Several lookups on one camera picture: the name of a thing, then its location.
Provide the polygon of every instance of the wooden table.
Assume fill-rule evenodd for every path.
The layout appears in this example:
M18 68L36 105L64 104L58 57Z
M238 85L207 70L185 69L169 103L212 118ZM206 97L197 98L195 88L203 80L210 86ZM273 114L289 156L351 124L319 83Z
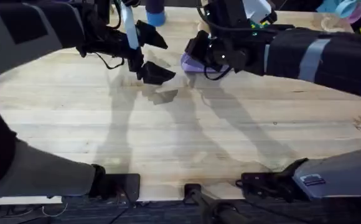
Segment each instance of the wooden table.
M146 20L143 7L134 12ZM177 73L162 87L143 85L127 66L107 70L95 55L63 50L1 75L0 113L32 146L111 173L141 174L140 200L182 199L190 182L220 198L241 198L233 185L242 172L279 171L302 157L361 149L353 125L360 97L246 72L217 82L186 75L180 58L199 16L187 8L167 7L166 13L158 31L169 48L143 48L148 60ZM322 29L323 18L330 18L327 23L351 31L330 14L278 17L278 24L311 29ZM0 199L49 202L60 199Z

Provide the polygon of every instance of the black cable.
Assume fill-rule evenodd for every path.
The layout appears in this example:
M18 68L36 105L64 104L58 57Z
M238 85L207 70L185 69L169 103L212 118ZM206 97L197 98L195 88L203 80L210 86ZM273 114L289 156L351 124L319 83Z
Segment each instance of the black cable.
M128 204L128 208L131 208L133 206L133 204L131 203L131 199L129 198L128 193L126 193L126 191L124 190L124 188L122 188L120 185L117 186L117 189L120 190L122 192L122 194L125 195L125 198L127 200L127 204Z
M98 53L95 52L95 54L103 61L103 63L106 65L106 68L107 68L108 70L112 70L112 69L118 68L118 67L120 67L120 66L122 66L122 65L125 64L124 58L121 58L121 63L119 63L118 65L116 65L116 66L114 66L114 67L110 67L110 66L107 64L107 62L105 61L105 59L103 59Z
M120 214L114 217L108 224L114 224L117 221L117 219L119 219L128 210L129 208L124 209Z
M247 199L244 199L244 200L241 200L243 203L246 203L254 208L258 208L260 210L264 210L268 213L271 213L273 215L277 215L277 216L281 216L281 217L284 217L284 218L288 218L290 220L294 220L294 221L298 221L298 222L301 222L301 223L307 223L307 224L313 224L313 222L310 222L308 220L305 220L303 218L298 218L298 217L295 217L295 216L292 216L292 215L288 215L288 214L285 214L285 213L282 213L282 212L278 212L278 211L275 211L275 210L272 210L270 208L265 208L265 207L262 207L260 205L257 205L253 202L250 202L248 201Z
M14 207L10 206L10 207L8 208L7 212L6 212L6 215L0 216L0 218L17 218L17 217L22 217L22 216L24 216L24 215L28 215L28 214L32 213L32 212L35 211L35 210L38 210L38 209L42 208L42 205L37 205L37 206L32 207L32 208L30 208L30 209L24 209L24 210L18 211L18 212L15 212L15 211L14 211L14 208L15 208L15 207L16 207L16 206L14 206Z
M118 0L114 0L114 5L116 6L117 14L118 14L118 23L114 26L114 29L118 29L121 26L121 6L118 3Z
M201 0L196 0L196 2L197 2L196 9L197 9L197 12L199 13L201 19L204 22L206 22L209 26L212 26L213 28L216 28L218 30L227 31L227 32L231 32L231 31L240 31L240 32L252 31L252 32L266 32L266 33L270 33L270 34L277 34L278 33L278 31L270 30L270 29L230 28L230 27L223 27L223 26L216 25L213 22L210 22L207 19L207 17L205 15L203 15L203 12L200 9L200 7L202 7Z
M209 77L208 74L207 74L207 66L204 66L204 76L205 76L206 78L208 78L209 80L217 81L217 80L223 78L227 73L229 73L231 69L232 69L231 67L228 67L228 68L226 68L226 70L225 70L224 72L222 72L222 74L220 74L218 77L211 78L211 77Z
M126 6L126 5L130 4L133 1L134 0L129 0L129 1L125 2L124 5ZM139 0L136 4L132 5L132 7L138 7L140 4L141 4L141 1Z
M284 2L282 3L282 5L279 7L279 9L277 10L281 10L283 8L283 6L288 2L288 0L284 0Z

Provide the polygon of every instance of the metal bracket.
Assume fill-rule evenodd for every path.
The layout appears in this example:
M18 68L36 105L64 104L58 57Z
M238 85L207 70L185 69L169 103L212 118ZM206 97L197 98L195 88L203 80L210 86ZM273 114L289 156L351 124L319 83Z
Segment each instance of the metal bracket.
M201 185L200 184L185 184L184 186L184 199L183 203L185 205L198 205L193 198L191 197L191 193L193 190L198 191L201 193Z
M296 160L282 172L243 173L241 180L236 181L236 186L241 188L245 198L251 194L261 198L283 198L289 203L295 199L308 200L293 180L295 170L307 160Z

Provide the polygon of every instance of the black mount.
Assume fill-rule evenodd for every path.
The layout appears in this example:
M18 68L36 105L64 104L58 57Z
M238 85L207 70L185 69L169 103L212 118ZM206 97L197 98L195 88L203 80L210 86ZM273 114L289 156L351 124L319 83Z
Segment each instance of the black mount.
M93 164L95 179L88 195L62 197L63 203L116 203L130 205L139 198L139 174L106 174L105 168Z
M200 208L202 223L242 224L251 223L251 219L241 215L234 204L223 200L215 200L201 192L200 184L185 184L184 203L197 205Z
M236 186L241 188L245 198L257 195L261 198L282 198L289 203L294 200L309 201L293 180L295 170L306 161L307 158L298 159L282 172L243 173Z
M221 27L251 28L241 1L214 0L204 6L207 20ZM270 23L277 20L274 11L265 18ZM292 25L269 25L263 29L286 30ZM196 38L190 39L185 52L205 67L221 71L224 65L239 71L265 74L265 47L270 44L276 32L254 30L229 31L210 26L211 38L201 30Z

